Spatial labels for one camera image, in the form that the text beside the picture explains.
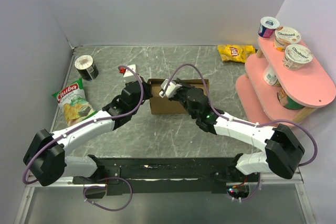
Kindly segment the brown cardboard box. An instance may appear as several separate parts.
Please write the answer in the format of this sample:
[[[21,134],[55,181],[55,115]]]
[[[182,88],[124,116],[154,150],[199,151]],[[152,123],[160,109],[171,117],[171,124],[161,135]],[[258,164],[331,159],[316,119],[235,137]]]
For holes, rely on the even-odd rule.
[[[180,101],[171,101],[167,97],[160,97],[161,84],[165,79],[149,79],[148,83],[151,85],[152,98],[150,101],[150,109],[153,115],[162,114],[188,114],[190,115],[183,104]],[[191,87],[199,88],[203,90],[205,96],[207,96],[204,85],[201,79],[181,80],[182,85],[186,84]],[[174,82],[181,84],[177,79],[173,79]]]

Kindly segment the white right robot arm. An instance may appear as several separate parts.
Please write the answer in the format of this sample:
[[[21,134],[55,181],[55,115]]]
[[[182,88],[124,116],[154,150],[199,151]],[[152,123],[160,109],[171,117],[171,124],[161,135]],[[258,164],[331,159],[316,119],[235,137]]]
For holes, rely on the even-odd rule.
[[[179,102],[204,132],[229,136],[247,143],[259,151],[238,154],[230,167],[230,177],[243,180],[252,173],[272,172],[284,179],[292,179],[305,150],[292,130],[283,124],[258,126],[230,114],[212,109],[203,89],[178,79],[161,84],[161,97]]]

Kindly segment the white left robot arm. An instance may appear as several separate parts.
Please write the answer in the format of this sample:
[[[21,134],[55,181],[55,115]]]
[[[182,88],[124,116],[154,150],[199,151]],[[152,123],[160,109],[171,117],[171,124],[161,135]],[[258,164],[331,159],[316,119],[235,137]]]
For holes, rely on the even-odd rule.
[[[148,82],[143,79],[128,82],[120,95],[88,119],[52,133],[40,130],[23,158],[26,171],[31,172],[35,176],[34,181],[42,186],[53,184],[79,167],[84,168],[84,176],[92,183],[100,182],[104,170],[94,159],[89,156],[69,158],[67,155],[89,140],[128,123],[139,106],[151,97]]]

